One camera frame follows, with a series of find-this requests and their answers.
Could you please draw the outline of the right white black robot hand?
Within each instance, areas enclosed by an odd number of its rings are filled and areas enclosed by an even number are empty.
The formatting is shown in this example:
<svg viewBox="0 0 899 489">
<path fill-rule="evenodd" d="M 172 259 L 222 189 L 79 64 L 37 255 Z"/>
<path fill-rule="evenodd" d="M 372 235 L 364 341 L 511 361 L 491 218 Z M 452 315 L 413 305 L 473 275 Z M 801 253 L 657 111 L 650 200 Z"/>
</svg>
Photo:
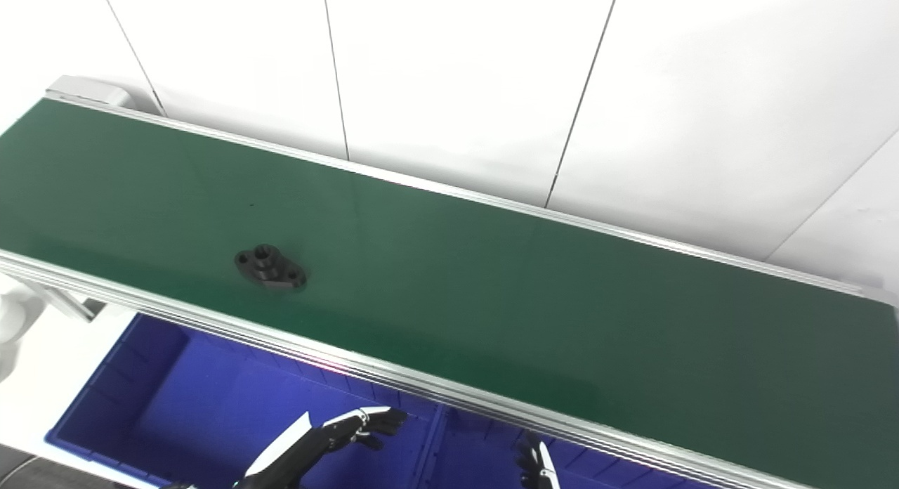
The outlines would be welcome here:
<svg viewBox="0 0 899 489">
<path fill-rule="evenodd" d="M 516 444 L 515 464 L 520 467 L 523 488 L 560 488 L 558 473 L 548 445 L 537 434 L 526 431 Z"/>
</svg>

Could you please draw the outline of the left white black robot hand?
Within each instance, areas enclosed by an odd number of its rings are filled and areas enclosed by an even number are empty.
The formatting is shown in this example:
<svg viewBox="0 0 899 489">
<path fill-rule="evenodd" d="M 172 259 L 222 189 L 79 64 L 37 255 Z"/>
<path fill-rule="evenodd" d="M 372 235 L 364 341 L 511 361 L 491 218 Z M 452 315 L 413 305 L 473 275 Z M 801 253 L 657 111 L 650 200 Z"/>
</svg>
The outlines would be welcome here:
<svg viewBox="0 0 899 489">
<path fill-rule="evenodd" d="M 360 407 L 314 426 L 306 412 L 261 451 L 232 487 L 295 487 L 327 454 L 351 444 L 382 450 L 381 437 L 395 436 L 408 416 L 395 407 Z"/>
</svg>

